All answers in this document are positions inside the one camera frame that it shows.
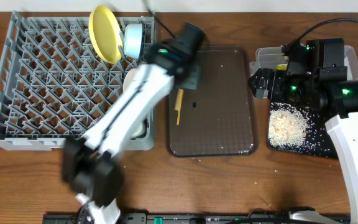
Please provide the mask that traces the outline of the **green yellow snack wrapper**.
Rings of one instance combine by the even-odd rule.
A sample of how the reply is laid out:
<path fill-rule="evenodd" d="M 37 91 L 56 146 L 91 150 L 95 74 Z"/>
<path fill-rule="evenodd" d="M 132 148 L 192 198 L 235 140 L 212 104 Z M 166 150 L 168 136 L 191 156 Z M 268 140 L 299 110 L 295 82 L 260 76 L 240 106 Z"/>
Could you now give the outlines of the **green yellow snack wrapper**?
<path fill-rule="evenodd" d="M 286 70 L 287 69 L 287 64 L 279 64 L 276 66 L 277 70 Z"/>

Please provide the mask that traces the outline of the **wooden chopstick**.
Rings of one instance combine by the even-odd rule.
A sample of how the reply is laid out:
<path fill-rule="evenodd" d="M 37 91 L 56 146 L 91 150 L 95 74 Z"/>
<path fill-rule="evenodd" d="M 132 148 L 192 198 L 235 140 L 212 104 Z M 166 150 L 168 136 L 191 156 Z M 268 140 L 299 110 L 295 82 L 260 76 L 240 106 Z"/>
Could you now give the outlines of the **wooden chopstick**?
<path fill-rule="evenodd" d="M 177 97 L 176 97 L 176 100 L 175 100 L 174 110 L 177 111 L 177 122 L 176 122 L 177 126 L 180 124 L 181 104 L 182 104 L 182 101 L 183 101 L 183 94 L 184 94 L 183 89 L 179 89 L 177 91 Z"/>

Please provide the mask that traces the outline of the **pink-white bowl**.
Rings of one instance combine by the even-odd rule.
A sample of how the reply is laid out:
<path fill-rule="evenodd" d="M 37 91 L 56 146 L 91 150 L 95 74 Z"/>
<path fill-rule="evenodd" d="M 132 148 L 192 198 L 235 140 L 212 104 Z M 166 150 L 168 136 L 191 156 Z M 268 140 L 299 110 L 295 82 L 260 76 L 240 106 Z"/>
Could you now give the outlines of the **pink-white bowl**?
<path fill-rule="evenodd" d="M 123 81 L 123 86 L 122 86 L 123 92 L 125 92 L 128 89 L 128 87 L 131 84 L 132 80 L 134 79 L 136 73 L 137 73 L 137 68 L 133 68 L 128 71 L 128 73 L 126 74 L 125 79 Z"/>

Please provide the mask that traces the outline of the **light blue bowl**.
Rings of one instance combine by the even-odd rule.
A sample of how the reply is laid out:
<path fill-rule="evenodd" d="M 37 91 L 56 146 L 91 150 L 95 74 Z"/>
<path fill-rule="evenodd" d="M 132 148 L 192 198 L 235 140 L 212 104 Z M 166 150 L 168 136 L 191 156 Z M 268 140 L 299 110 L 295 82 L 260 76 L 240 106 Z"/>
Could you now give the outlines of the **light blue bowl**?
<path fill-rule="evenodd" d="M 137 60 L 142 48 L 142 24 L 129 24 L 124 33 L 124 54 Z"/>

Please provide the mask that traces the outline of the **small white cup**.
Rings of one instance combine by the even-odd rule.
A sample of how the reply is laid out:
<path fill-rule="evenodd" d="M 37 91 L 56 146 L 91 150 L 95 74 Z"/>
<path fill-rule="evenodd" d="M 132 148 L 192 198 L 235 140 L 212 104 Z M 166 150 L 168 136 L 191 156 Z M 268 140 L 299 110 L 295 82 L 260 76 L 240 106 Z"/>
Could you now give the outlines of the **small white cup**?
<path fill-rule="evenodd" d="M 132 138 L 143 138 L 146 135 L 147 132 L 147 123 L 142 122 L 138 125 L 138 127 L 135 129 L 135 132 L 132 134 Z"/>

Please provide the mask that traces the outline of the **yellow plate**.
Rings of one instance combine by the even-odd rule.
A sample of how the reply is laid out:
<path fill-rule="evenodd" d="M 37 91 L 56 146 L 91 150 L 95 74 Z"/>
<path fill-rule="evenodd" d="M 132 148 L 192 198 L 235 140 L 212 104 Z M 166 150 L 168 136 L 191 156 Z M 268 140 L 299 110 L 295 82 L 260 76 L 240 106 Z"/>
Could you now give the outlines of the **yellow plate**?
<path fill-rule="evenodd" d="M 115 64 L 121 58 L 119 46 L 123 46 L 120 27 L 112 11 L 98 6 L 89 16 L 89 36 L 98 56 L 105 62 Z"/>

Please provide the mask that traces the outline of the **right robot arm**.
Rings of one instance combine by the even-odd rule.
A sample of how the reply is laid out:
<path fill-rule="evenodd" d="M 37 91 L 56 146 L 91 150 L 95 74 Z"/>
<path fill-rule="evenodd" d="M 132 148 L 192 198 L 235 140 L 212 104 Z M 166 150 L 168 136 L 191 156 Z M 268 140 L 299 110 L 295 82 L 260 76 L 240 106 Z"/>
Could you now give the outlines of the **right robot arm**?
<path fill-rule="evenodd" d="M 260 48 L 249 86 L 270 101 L 267 143 L 279 151 L 333 157 L 358 223 L 358 61 L 341 38 Z"/>

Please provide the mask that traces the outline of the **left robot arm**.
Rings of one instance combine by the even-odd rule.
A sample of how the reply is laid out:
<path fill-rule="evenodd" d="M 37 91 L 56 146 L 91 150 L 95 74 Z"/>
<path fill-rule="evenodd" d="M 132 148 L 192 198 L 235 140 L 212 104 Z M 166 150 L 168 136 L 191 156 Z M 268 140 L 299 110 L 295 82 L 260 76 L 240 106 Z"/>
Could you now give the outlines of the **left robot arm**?
<path fill-rule="evenodd" d="M 116 198 L 124 183 L 119 161 L 127 143 L 148 112 L 175 85 L 196 89 L 200 66 L 183 75 L 163 67 L 140 65 L 128 89 L 108 112 L 79 139 L 67 138 L 63 147 L 62 179 L 81 202 L 75 223 L 116 223 L 121 216 Z"/>

